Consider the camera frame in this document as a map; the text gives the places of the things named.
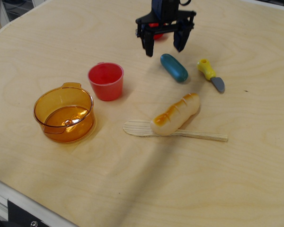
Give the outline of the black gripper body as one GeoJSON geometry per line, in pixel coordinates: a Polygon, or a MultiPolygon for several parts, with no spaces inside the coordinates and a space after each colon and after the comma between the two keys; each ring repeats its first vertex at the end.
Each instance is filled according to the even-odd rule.
{"type": "Polygon", "coordinates": [[[152,0],[151,12],[146,16],[136,19],[136,36],[142,37],[143,26],[157,24],[158,27],[171,25],[174,21],[177,23],[182,20],[188,20],[189,28],[194,28],[194,11],[180,10],[179,6],[187,6],[190,0],[181,2],[180,0],[152,0]]]}

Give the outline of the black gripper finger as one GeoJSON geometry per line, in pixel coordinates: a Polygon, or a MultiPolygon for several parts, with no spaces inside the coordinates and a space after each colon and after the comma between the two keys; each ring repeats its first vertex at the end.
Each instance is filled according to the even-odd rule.
{"type": "Polygon", "coordinates": [[[188,20],[180,20],[177,22],[178,28],[177,31],[174,32],[174,47],[178,52],[184,50],[184,47],[187,43],[187,40],[190,35],[190,23],[188,20]]]}
{"type": "Polygon", "coordinates": [[[145,49],[146,55],[153,56],[154,47],[154,33],[150,31],[144,31],[141,34],[142,46],[145,49]]]}

